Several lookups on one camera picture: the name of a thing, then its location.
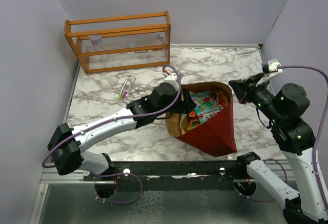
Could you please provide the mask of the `teal Fox's candy bag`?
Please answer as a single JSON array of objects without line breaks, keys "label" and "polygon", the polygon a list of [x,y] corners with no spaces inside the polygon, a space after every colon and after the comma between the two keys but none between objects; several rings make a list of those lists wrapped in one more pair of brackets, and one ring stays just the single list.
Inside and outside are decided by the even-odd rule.
[{"label": "teal Fox's candy bag", "polygon": [[201,124],[223,110],[217,94],[213,91],[190,92],[190,97],[196,107],[189,113],[189,118],[198,118]]}]

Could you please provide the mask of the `red brown paper bag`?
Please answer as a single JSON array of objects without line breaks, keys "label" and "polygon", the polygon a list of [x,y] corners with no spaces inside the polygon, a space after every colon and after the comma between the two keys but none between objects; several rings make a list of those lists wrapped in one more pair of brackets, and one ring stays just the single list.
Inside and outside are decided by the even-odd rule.
[{"label": "red brown paper bag", "polygon": [[233,93],[231,88],[220,82],[203,82],[182,85],[192,92],[222,91],[228,105],[208,121],[189,132],[183,133],[180,129],[180,114],[166,114],[165,120],[168,133],[200,151],[214,157],[224,156],[237,152],[234,138]]}]

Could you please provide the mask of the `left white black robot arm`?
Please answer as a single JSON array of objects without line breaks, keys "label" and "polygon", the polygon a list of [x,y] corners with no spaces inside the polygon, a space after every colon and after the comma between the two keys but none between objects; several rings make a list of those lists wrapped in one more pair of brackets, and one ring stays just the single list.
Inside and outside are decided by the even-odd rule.
[{"label": "left white black robot arm", "polygon": [[90,147],[116,134],[151,124],[167,112],[189,114],[195,107],[188,88],[161,83],[150,95],[96,122],[73,128],[67,123],[59,125],[47,145],[49,157],[59,175],[85,170],[108,180],[114,170],[110,157],[106,153],[91,153]]}]

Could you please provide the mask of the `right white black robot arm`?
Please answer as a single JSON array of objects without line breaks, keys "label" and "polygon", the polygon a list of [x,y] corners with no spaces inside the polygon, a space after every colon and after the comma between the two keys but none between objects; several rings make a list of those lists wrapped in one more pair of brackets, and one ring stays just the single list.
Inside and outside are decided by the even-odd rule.
[{"label": "right white black robot arm", "polygon": [[278,202],[287,223],[327,223],[327,188],[315,146],[318,138],[302,119],[310,105],[302,86],[285,84],[278,94],[268,89],[268,78],[259,73],[229,85],[241,104],[253,103],[271,122],[270,130],[292,169],[297,189],[273,173],[254,153],[241,156],[235,166],[240,178],[254,178]]}]

